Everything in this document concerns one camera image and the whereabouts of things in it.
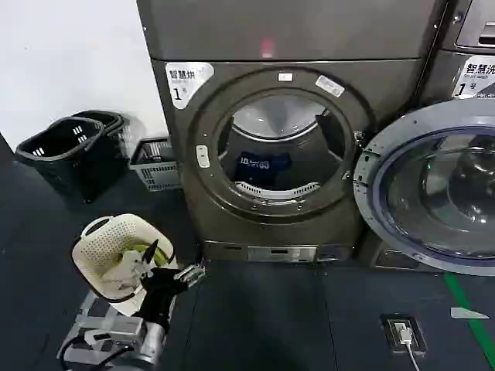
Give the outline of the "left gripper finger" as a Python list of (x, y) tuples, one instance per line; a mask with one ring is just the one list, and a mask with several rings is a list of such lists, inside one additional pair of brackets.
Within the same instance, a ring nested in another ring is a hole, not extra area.
[(131, 277), (142, 280), (153, 275), (156, 267), (155, 252), (158, 250), (158, 240), (152, 243), (139, 243), (125, 251), (125, 261), (130, 264)]
[(206, 275), (206, 267), (203, 264), (191, 264), (173, 276), (174, 281), (191, 288), (200, 282)]

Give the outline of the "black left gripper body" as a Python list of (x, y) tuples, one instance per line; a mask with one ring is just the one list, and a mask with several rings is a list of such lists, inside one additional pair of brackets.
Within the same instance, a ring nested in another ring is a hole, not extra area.
[(172, 300), (188, 289), (188, 284), (174, 277), (181, 270), (171, 268), (152, 268), (152, 276), (142, 279), (146, 294), (137, 311), (137, 316), (145, 322), (162, 326), (169, 332), (169, 311)]

